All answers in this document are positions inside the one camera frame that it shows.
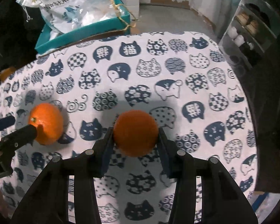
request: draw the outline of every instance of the tablecloth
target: tablecloth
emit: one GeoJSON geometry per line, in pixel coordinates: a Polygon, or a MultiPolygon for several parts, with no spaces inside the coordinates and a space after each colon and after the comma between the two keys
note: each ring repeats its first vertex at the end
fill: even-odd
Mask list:
{"type": "MultiPolygon", "coordinates": [[[[152,115],[168,139],[196,158],[216,156],[245,196],[257,175],[256,143],[247,100],[217,44],[197,32],[144,33],[88,41],[42,57],[17,70],[0,86],[0,118],[27,124],[39,103],[56,105],[64,134],[51,146],[36,141],[16,151],[14,173],[1,190],[15,209],[55,155],[75,157],[93,146],[124,111],[152,115]]],[[[74,177],[69,181],[69,220],[74,220],[74,177]]],[[[114,148],[109,170],[95,179],[103,223],[165,223],[175,181],[168,179],[157,149],[139,158],[114,148]]],[[[201,179],[196,217],[201,219],[201,179]]]]}

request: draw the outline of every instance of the screw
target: screw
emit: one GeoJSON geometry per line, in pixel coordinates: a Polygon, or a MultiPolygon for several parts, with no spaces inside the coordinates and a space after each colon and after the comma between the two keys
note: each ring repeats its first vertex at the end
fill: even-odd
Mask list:
{"type": "Polygon", "coordinates": [[[219,161],[216,157],[211,157],[210,160],[212,163],[217,163],[219,161]]]}
{"type": "Polygon", "coordinates": [[[55,156],[52,158],[52,161],[53,162],[58,162],[60,160],[60,157],[59,156],[55,156]]]}
{"type": "Polygon", "coordinates": [[[92,154],[94,154],[94,150],[92,150],[92,149],[87,149],[87,150],[85,151],[85,154],[86,154],[86,155],[92,155],[92,154]]]}
{"type": "Polygon", "coordinates": [[[177,154],[180,155],[180,156],[184,156],[184,155],[186,155],[186,152],[183,151],[183,150],[178,150],[177,154]]]}

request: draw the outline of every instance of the shoe rack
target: shoe rack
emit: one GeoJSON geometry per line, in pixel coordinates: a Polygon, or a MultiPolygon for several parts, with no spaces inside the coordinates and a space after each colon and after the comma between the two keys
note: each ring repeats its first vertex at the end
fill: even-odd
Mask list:
{"type": "Polygon", "coordinates": [[[264,56],[280,34],[280,17],[265,0],[241,0],[219,42],[240,79],[264,56]]]}

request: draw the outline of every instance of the orange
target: orange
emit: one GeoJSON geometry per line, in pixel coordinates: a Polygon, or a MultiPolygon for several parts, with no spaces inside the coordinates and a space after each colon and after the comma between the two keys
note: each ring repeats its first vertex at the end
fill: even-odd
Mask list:
{"type": "Polygon", "coordinates": [[[158,138],[158,125],[148,113],[131,110],[117,118],[113,138],[127,156],[143,156],[152,151],[158,138]]]}
{"type": "Polygon", "coordinates": [[[30,112],[28,123],[37,128],[35,140],[41,145],[51,145],[63,134],[62,114],[49,103],[35,106],[30,112]]]}

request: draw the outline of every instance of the concrete floor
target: concrete floor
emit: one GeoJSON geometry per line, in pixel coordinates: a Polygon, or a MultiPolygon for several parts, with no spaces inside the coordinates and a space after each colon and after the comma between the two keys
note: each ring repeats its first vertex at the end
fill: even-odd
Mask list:
{"type": "Polygon", "coordinates": [[[137,28],[142,33],[195,31],[217,41],[213,28],[204,21],[203,17],[182,8],[142,5],[137,28]]]}

